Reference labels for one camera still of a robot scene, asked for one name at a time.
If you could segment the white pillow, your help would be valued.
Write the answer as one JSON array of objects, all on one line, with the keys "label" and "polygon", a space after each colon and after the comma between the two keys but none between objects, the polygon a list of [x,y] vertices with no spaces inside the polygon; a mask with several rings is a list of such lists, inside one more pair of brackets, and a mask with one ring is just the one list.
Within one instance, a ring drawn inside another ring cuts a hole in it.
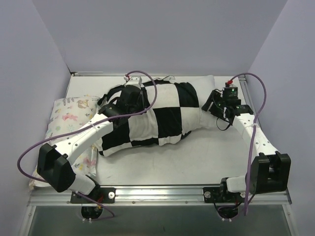
[{"label": "white pillow", "polygon": [[[169,75],[162,78],[162,80],[171,83],[190,83],[196,91],[200,107],[206,103],[211,92],[215,89],[215,78],[213,75],[202,76],[190,80],[187,78],[177,80],[175,76]],[[211,115],[210,112],[201,111],[199,126],[207,129],[214,128],[215,117]]]}]

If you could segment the black white checkered pillowcase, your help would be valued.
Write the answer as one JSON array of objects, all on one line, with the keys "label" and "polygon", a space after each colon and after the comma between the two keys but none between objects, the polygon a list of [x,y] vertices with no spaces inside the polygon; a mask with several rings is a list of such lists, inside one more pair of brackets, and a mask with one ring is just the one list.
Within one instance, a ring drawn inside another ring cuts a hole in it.
[{"label": "black white checkered pillowcase", "polygon": [[95,146],[108,157],[122,149],[176,144],[200,127],[201,109],[196,89],[189,82],[156,79],[141,86],[147,112],[130,117]]}]

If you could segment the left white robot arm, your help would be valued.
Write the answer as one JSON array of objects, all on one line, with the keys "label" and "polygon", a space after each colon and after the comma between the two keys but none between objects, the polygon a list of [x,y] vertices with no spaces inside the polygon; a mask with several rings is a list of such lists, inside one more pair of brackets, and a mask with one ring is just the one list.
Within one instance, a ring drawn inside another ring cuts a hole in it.
[{"label": "left white robot arm", "polygon": [[126,86],[115,102],[110,102],[94,115],[73,136],[54,145],[44,144],[39,149],[37,173],[57,192],[78,191],[88,202],[99,198],[97,183],[92,178],[76,174],[75,160],[96,141],[124,126],[133,114],[145,109],[142,89]]}]

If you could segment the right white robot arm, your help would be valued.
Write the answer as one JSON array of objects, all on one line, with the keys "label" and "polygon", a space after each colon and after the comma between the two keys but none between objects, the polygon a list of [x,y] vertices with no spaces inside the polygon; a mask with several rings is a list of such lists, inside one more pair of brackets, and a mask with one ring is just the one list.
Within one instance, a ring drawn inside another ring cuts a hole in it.
[{"label": "right white robot arm", "polygon": [[249,147],[250,164],[246,174],[226,179],[226,184],[218,189],[222,200],[230,201],[237,192],[254,195],[287,189],[291,159],[270,143],[250,106],[243,105],[238,98],[237,87],[213,90],[202,110],[233,126]]}]

